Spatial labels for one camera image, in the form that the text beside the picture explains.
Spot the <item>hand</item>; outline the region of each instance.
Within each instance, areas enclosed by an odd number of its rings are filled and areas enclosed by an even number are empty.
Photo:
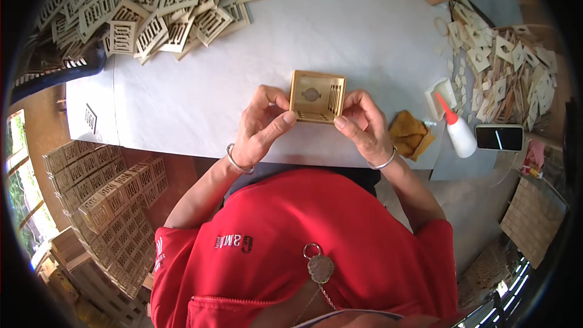
[[[289,109],[289,95],[280,88],[267,85],[257,88],[239,121],[237,140],[231,152],[237,165],[248,169],[257,164],[273,142],[292,129],[297,117]]]
[[[341,116],[334,119],[334,125],[354,142],[362,157],[374,166],[389,161],[393,154],[385,113],[364,90],[346,94],[344,110]]]

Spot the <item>forearm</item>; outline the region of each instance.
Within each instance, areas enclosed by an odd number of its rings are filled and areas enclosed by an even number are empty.
[[[199,228],[207,222],[231,185],[241,176],[226,157],[221,158],[180,198],[164,223],[169,228]]]
[[[413,233],[427,222],[445,219],[445,214],[432,193],[401,157],[395,157],[381,171],[395,190]]]

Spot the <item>smartphone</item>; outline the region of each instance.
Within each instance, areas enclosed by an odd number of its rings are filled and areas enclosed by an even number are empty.
[[[524,128],[521,125],[477,125],[476,140],[478,149],[519,152],[524,144]]]

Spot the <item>phone screen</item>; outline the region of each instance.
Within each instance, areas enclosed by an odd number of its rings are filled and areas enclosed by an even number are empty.
[[[480,149],[522,149],[521,127],[476,127],[477,146]]]

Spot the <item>silver bangle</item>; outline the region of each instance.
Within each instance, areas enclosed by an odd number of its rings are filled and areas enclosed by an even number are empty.
[[[393,161],[393,159],[395,158],[395,156],[396,156],[396,155],[397,155],[397,146],[393,145],[393,154],[390,156],[390,159],[389,159],[389,161],[387,161],[387,162],[385,162],[384,164],[382,164],[382,165],[379,165],[379,166],[375,166],[375,165],[371,164],[371,163],[370,163],[370,162],[368,162],[368,161],[367,161],[366,163],[368,164],[368,167],[370,167],[371,169],[373,169],[373,170],[380,170],[380,169],[382,169],[383,167],[385,167],[385,166],[387,166],[388,164],[390,164],[390,162],[391,162],[391,161]]]
[[[231,151],[233,150],[233,146],[235,145],[235,143],[231,143],[227,146],[227,157],[229,158],[229,162],[235,166],[237,168],[237,170],[243,172],[245,175],[251,175],[253,173],[253,171],[255,171],[254,166],[252,166],[250,169],[248,170],[244,170],[243,168],[241,168],[241,166],[237,165],[237,163],[235,162],[235,160],[233,160],[233,156],[231,156]]]

